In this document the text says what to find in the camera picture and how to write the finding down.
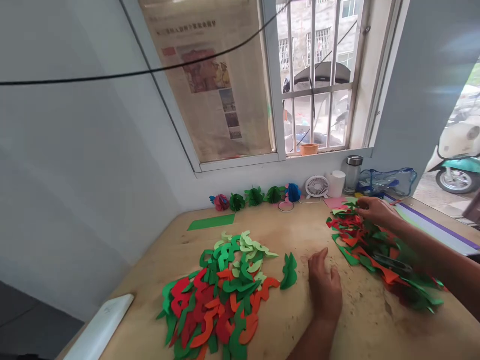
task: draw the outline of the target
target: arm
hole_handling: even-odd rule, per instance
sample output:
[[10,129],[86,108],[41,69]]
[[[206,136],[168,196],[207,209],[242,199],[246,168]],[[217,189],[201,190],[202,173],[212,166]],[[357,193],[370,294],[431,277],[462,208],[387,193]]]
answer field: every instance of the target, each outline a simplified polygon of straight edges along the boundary
[[432,274],[480,322],[480,264],[409,224],[378,198],[361,197],[358,205],[358,213],[363,218],[390,230],[411,247]]
[[328,248],[308,260],[313,319],[287,360],[328,360],[342,313],[342,284],[336,267],[325,268]]

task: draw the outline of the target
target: scooter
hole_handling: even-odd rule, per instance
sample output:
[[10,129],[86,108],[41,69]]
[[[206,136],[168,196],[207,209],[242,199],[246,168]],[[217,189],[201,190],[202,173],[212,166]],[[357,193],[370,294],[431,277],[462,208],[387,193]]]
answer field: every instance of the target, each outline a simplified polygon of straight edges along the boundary
[[480,126],[476,123],[465,121],[447,125],[426,167],[425,172],[440,170],[436,183],[448,193],[469,194],[480,188],[479,150],[475,146]]

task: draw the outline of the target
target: paper pom pom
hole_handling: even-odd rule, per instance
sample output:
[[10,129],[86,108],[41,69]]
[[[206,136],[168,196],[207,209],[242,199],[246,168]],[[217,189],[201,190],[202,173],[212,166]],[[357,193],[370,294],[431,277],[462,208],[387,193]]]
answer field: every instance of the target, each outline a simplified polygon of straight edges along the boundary
[[264,202],[265,193],[262,193],[260,186],[258,189],[252,187],[251,190],[245,190],[245,194],[245,201],[248,202],[250,206],[258,206]]
[[239,212],[241,209],[245,207],[245,200],[244,197],[240,194],[231,194],[230,198],[230,209],[233,212]]
[[302,192],[300,191],[298,185],[294,183],[290,183],[286,186],[285,196],[286,196],[286,199],[285,199],[286,202],[295,203],[298,200],[300,200],[300,196],[302,196]]
[[229,200],[223,194],[217,195],[216,197],[210,196],[210,201],[215,205],[217,211],[224,211],[230,207]]
[[282,196],[285,194],[285,190],[285,187],[273,186],[272,188],[270,188],[270,190],[268,190],[265,200],[268,201],[270,204],[276,204],[282,201]]

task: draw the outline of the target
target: scooter wheel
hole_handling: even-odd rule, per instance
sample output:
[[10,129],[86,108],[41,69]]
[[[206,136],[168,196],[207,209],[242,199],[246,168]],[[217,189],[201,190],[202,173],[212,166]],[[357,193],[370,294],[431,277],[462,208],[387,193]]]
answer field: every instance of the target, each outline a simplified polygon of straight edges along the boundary
[[453,181],[447,176],[447,169],[442,169],[436,174],[438,186],[450,194],[469,194],[480,187],[480,176],[475,172],[452,169]]

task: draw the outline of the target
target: table surface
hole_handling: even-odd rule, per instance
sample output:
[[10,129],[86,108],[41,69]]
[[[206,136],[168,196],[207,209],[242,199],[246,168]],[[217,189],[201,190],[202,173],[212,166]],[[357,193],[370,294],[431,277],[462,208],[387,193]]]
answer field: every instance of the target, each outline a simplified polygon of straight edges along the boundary
[[[434,221],[480,245],[480,232],[414,199],[406,204]],[[248,358],[286,359],[305,331],[311,316],[308,258],[329,248],[327,262],[336,264],[343,288],[343,311],[336,331],[332,359],[478,359],[480,324],[448,292],[433,290],[445,304],[437,314],[418,313],[400,305],[380,277],[362,266],[350,267],[332,240],[325,221],[330,209],[323,203],[296,204],[282,213],[269,204],[247,208],[232,225],[187,231],[194,220],[221,216],[215,209],[187,212],[177,217],[111,294],[135,295],[129,311],[109,342],[101,360],[174,359],[173,348],[164,347],[162,309],[165,284],[199,270],[199,258],[212,249],[223,231],[231,235],[250,230],[251,238],[278,253],[266,259],[263,273],[283,279],[285,253],[298,262],[298,281],[288,290],[270,289],[263,302],[257,332],[248,345]],[[60,354],[63,359],[77,335]],[[221,359],[222,351],[207,359]]]

